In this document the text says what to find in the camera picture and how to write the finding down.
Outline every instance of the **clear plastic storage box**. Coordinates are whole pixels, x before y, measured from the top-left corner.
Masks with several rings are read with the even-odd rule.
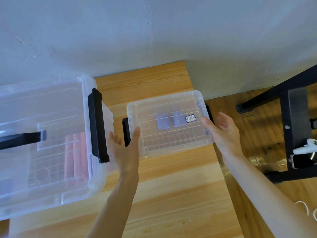
[[[113,131],[113,115],[95,88],[85,75],[0,87],[0,220],[104,187],[115,167],[100,163],[113,157],[98,145]]]
[[[139,126],[141,157],[169,154],[213,143],[201,122],[208,112],[202,94],[189,91],[140,100],[127,106],[130,136]]]

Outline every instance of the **purple folded cloth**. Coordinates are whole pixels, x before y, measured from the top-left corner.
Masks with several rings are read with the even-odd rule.
[[[171,121],[167,114],[156,116],[156,121],[158,123],[158,130],[171,128]]]
[[[173,121],[176,128],[182,127],[187,124],[183,112],[180,111],[173,112]]]

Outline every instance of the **hand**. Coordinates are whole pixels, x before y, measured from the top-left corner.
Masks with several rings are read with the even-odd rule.
[[[139,177],[139,145],[140,128],[136,127],[128,147],[121,146],[121,139],[113,132],[109,133],[108,144],[119,166],[120,176],[137,175]]]
[[[217,128],[209,119],[202,117],[201,121],[212,133],[215,139],[216,145],[220,150],[224,162],[226,159],[232,157],[243,157],[242,148],[240,144],[239,129],[236,127],[233,119],[228,115],[219,112],[217,121],[219,127]]]

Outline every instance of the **wooden table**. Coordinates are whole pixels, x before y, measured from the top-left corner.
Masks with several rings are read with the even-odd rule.
[[[193,90],[183,61],[96,79],[115,133],[129,102]],[[243,237],[212,145],[140,161],[140,181],[123,237]],[[10,220],[22,237],[84,237],[118,179],[95,197]]]

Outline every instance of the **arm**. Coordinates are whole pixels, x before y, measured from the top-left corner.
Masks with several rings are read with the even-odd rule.
[[[128,147],[110,132],[109,146],[119,167],[119,180],[111,192],[104,208],[99,213],[88,237],[121,237],[131,210],[139,181],[138,139],[140,128],[136,128]]]
[[[243,155],[239,130],[231,117],[219,113],[219,128],[207,118],[203,124],[211,131],[223,155],[224,164],[237,180],[276,238],[316,237],[317,226],[291,200],[258,171]]]

